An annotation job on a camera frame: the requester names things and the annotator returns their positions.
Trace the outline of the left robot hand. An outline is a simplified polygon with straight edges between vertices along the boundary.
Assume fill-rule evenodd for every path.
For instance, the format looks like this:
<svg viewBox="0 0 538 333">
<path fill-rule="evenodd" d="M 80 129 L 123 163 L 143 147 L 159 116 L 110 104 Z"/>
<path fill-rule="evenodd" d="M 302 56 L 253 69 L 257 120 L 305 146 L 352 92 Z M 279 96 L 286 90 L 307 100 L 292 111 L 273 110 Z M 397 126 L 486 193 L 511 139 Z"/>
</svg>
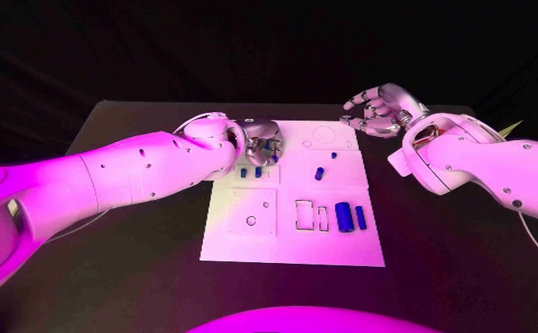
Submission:
<svg viewBox="0 0 538 333">
<path fill-rule="evenodd" d="M 238 120 L 238 125 L 245 136 L 245 159 L 257 167 L 276 164 L 284 151 L 284 137 L 277 122 L 248 118 Z"/>
</svg>

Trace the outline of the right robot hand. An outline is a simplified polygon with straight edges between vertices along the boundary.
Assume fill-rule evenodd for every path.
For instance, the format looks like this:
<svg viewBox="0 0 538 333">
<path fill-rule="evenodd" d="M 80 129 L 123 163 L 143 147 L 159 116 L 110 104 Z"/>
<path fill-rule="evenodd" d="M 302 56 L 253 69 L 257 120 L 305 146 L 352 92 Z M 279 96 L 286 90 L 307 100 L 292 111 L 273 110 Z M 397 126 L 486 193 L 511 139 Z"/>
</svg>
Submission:
<svg viewBox="0 0 538 333">
<path fill-rule="evenodd" d="M 349 98 L 344 109 L 351 111 L 359 105 L 364 105 L 364 116 L 346 114 L 339 117 L 339 121 L 378 138 L 395 137 L 401 130 L 408 131 L 432 115 L 429 107 L 394 83 L 364 90 Z"/>
</svg>

